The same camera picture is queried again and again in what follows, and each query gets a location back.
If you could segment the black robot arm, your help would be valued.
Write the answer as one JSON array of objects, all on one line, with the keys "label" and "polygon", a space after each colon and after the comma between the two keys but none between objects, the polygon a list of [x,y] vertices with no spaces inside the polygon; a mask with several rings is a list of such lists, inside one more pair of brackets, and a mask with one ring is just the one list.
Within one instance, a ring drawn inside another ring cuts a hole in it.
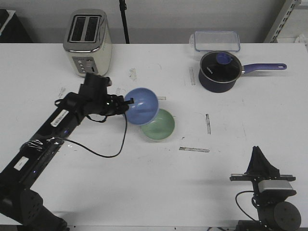
[{"label": "black robot arm", "polygon": [[26,231],[67,231],[67,223],[43,205],[32,185],[59,151],[68,136],[90,115],[105,118],[124,115],[133,98],[110,95],[109,77],[87,73],[79,92],[55,101],[57,109],[25,142],[0,174],[0,212],[19,222]]},{"label": "black robot arm", "polygon": [[295,205],[286,199],[296,195],[290,182],[293,175],[282,175],[262,153],[258,146],[252,149],[247,171],[231,174],[230,181],[249,181],[253,194],[251,203],[257,210],[258,219],[239,220],[237,231],[297,231],[301,225],[301,215]]}]

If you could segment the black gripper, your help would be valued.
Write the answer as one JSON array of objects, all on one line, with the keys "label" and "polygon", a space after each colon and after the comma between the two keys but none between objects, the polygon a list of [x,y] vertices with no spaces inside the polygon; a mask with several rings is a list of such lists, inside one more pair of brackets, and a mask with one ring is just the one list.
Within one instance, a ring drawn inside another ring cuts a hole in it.
[{"label": "black gripper", "polygon": [[[260,174],[256,173],[257,165]],[[261,149],[254,146],[246,172],[244,174],[231,174],[230,181],[250,181],[259,192],[258,183],[262,180],[287,180],[290,183],[295,181],[296,177],[280,174],[280,170],[267,160]]]},{"label": "black gripper", "polygon": [[107,93],[107,87],[112,85],[109,77],[93,73],[85,75],[84,83],[80,85],[78,94],[85,98],[85,115],[98,114],[103,116],[122,115],[134,104],[134,99],[124,101],[123,96]]}]

